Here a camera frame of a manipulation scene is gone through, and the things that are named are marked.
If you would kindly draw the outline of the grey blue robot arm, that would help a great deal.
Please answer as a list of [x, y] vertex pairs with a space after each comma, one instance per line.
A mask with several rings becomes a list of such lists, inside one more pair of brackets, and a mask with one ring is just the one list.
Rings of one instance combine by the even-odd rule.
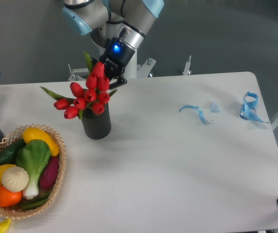
[[162, 0], [66, 0], [62, 16], [102, 49], [98, 61], [112, 90], [137, 76], [137, 50], [163, 7]]

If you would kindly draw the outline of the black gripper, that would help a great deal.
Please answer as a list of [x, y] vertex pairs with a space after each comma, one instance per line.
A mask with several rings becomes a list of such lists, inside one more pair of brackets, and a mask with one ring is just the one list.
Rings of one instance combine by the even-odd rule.
[[116, 89], [127, 84], [124, 70], [133, 57], [135, 50], [121, 38], [113, 37], [99, 61], [104, 64], [104, 73], [109, 78], [109, 89]]

